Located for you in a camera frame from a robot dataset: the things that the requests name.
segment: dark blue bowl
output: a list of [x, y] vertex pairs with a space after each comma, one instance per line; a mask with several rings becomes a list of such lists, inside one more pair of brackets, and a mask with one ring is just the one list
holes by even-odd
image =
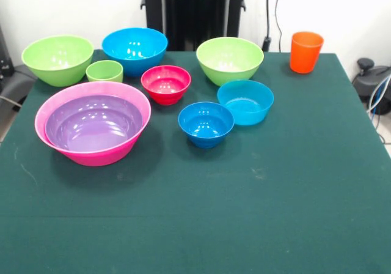
[[185, 107], [178, 123], [197, 147], [209, 149], [218, 145], [233, 128], [231, 112], [212, 102], [198, 102]]
[[126, 28], [104, 38], [102, 49], [121, 63], [126, 76], [141, 76], [158, 65], [168, 46], [167, 37], [150, 28]]

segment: light blue bowl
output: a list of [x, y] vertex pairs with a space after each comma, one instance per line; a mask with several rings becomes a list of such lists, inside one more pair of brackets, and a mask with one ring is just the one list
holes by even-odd
[[221, 86], [217, 92], [219, 103], [227, 107], [235, 124], [254, 125], [261, 122], [273, 105], [270, 88], [252, 80], [236, 80]]
[[126, 76], [141, 76], [158, 65], [168, 46], [167, 37], [150, 28], [126, 28], [104, 38], [102, 49], [121, 63]]
[[190, 141], [203, 149], [221, 143], [234, 125], [231, 112], [212, 102], [188, 105], [179, 113], [178, 123]]

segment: plastic bowl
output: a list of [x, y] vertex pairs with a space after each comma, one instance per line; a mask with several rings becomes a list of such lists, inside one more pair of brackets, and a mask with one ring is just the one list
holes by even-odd
[[45, 131], [61, 149], [93, 152], [125, 142], [141, 126], [141, 113], [132, 103], [112, 95], [88, 95], [54, 110]]
[[198, 102], [185, 107], [178, 116], [180, 128], [193, 144], [203, 149], [215, 147], [230, 133], [234, 120], [224, 106]]
[[[74, 152], [56, 147], [48, 140], [45, 125], [50, 115], [63, 104], [90, 95], [113, 95], [132, 103], [142, 116], [141, 129], [131, 138], [118, 146], [96, 150], [94, 152]], [[38, 137], [48, 146], [58, 150], [71, 160], [85, 166], [104, 166], [119, 161], [132, 149], [134, 143], [144, 130], [151, 116], [151, 105], [148, 98], [138, 89], [113, 81], [95, 81], [68, 87], [54, 94], [39, 108], [35, 116], [35, 131]]]
[[263, 61], [259, 46], [237, 37], [207, 40], [196, 54], [205, 75], [218, 86], [233, 80], [248, 80]]
[[47, 84], [70, 86], [83, 78], [92, 53], [93, 46], [88, 40], [58, 35], [30, 44], [22, 53], [22, 61]]
[[166, 52], [167, 37], [150, 28], [126, 28], [104, 38], [102, 49], [122, 64], [127, 76], [141, 76], [158, 65]]
[[179, 101], [188, 90], [191, 76], [185, 69], [162, 65], [148, 69], [141, 76], [141, 84], [151, 98], [160, 105], [169, 106]]
[[217, 99], [231, 111], [235, 124], [253, 125], [266, 117], [273, 105], [274, 95], [270, 88], [262, 83], [237, 80], [220, 87]]
[[123, 81], [123, 67], [117, 61], [102, 60], [89, 65], [86, 69], [88, 81]]

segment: green bowl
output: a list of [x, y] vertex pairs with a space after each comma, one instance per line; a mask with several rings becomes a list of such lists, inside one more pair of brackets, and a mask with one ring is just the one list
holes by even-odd
[[123, 67], [113, 60], [102, 60], [87, 67], [86, 75], [89, 81], [123, 81]]
[[92, 53], [93, 46], [88, 40], [57, 35], [30, 44], [22, 53], [22, 61], [51, 86], [70, 86], [83, 78]]
[[259, 46], [237, 37], [207, 40], [196, 54], [205, 75], [218, 86], [233, 80], [248, 80], [263, 61]]

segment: green cup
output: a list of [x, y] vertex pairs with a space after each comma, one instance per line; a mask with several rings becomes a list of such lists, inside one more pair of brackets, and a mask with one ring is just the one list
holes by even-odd
[[123, 81], [123, 67], [116, 61], [102, 60], [89, 65], [86, 69], [88, 81]]

